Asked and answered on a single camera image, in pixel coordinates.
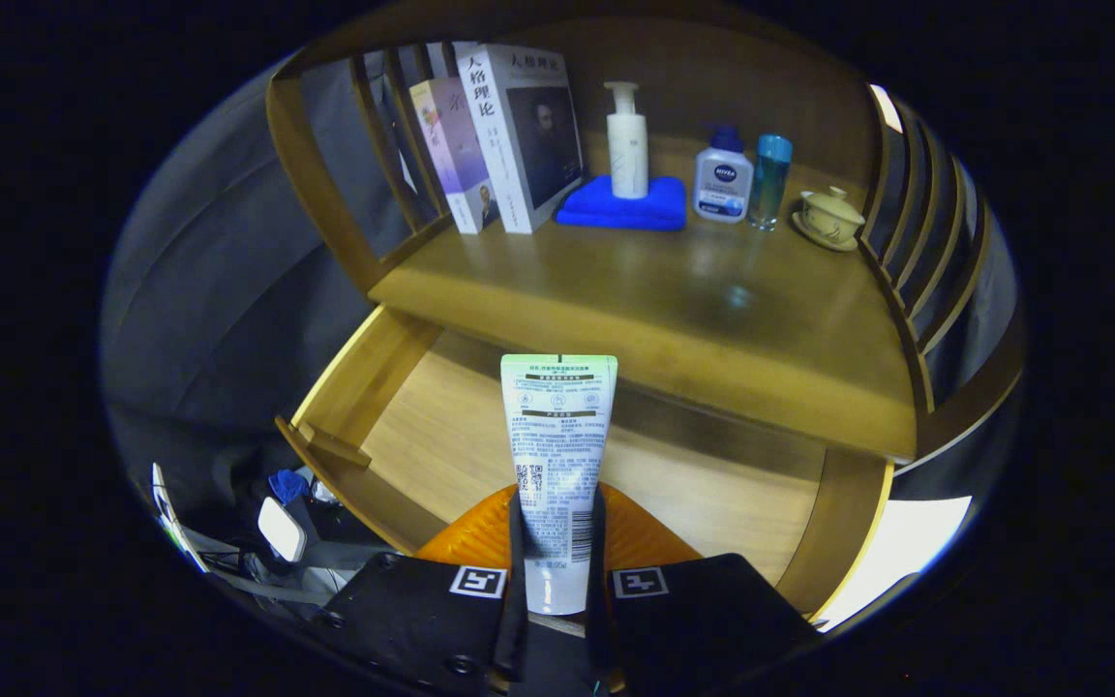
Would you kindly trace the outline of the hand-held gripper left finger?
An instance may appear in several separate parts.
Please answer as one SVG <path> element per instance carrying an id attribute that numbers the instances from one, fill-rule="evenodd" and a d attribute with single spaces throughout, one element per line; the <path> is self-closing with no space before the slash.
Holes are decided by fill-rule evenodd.
<path id="1" fill-rule="evenodd" d="M 524 516 L 505 487 L 434 542 L 479 541 L 489 556 L 434 561 L 377 553 L 318 610 L 311 635 L 334 654 L 411 693 L 489 693 L 526 666 Z"/>

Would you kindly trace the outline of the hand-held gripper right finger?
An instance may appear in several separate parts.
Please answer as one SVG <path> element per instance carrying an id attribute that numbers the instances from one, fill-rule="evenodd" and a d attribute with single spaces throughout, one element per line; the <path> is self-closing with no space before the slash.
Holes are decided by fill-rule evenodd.
<path id="1" fill-rule="evenodd" d="M 733 693 L 815 641 L 741 555 L 699 556 L 614 487 L 594 495 L 589 543 L 588 660 L 627 693 Z"/>

